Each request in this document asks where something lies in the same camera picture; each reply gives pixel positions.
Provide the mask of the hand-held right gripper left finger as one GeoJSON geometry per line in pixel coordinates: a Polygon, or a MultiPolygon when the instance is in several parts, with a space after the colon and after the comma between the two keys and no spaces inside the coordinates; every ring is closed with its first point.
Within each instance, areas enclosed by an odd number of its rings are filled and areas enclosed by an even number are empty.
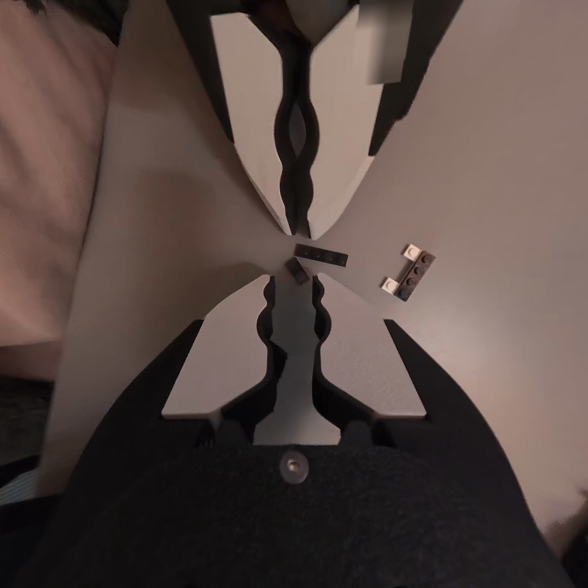
{"type": "Polygon", "coordinates": [[[275,286],[261,275],[205,316],[162,417],[264,420],[274,411],[287,359],[272,340],[275,286]]]}

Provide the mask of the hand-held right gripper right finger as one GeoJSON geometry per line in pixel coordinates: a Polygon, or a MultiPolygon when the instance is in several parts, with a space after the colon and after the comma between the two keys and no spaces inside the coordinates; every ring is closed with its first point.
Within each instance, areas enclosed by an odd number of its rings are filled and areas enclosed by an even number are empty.
{"type": "Polygon", "coordinates": [[[312,400],[326,420],[423,419],[426,409],[384,319],[325,273],[313,276],[312,400]]]}

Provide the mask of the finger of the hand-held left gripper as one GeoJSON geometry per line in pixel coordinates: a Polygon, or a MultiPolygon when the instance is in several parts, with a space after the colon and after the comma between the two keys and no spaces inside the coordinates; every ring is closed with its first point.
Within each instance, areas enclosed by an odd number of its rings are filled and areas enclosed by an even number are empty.
{"type": "Polygon", "coordinates": [[[286,235],[292,235],[281,194],[283,165],[275,123],[283,99],[282,59],[244,13],[211,17],[233,144],[258,195],[286,235]]]}
{"type": "Polygon", "coordinates": [[[311,239],[322,237],[341,217],[364,179],[382,84],[367,84],[367,48],[358,31],[356,5],[312,49],[309,98],[318,124],[312,202],[307,211],[311,239]]]}

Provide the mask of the small black lego piece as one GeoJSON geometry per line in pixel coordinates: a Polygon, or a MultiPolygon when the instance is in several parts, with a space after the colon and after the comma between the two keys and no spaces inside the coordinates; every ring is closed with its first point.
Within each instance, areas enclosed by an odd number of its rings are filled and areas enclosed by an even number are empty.
{"type": "Polygon", "coordinates": [[[298,258],[293,256],[285,262],[285,267],[298,285],[303,285],[310,281],[308,273],[305,271],[298,258]]]}

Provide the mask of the black and white lego assembly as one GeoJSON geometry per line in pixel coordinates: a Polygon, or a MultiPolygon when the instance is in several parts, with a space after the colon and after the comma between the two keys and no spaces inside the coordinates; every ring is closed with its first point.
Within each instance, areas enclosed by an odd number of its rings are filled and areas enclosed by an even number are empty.
{"type": "Polygon", "coordinates": [[[408,266],[401,278],[394,280],[391,277],[385,277],[380,284],[380,289],[403,302],[407,302],[436,260],[436,256],[412,243],[407,244],[402,255],[408,261],[408,266]]]}

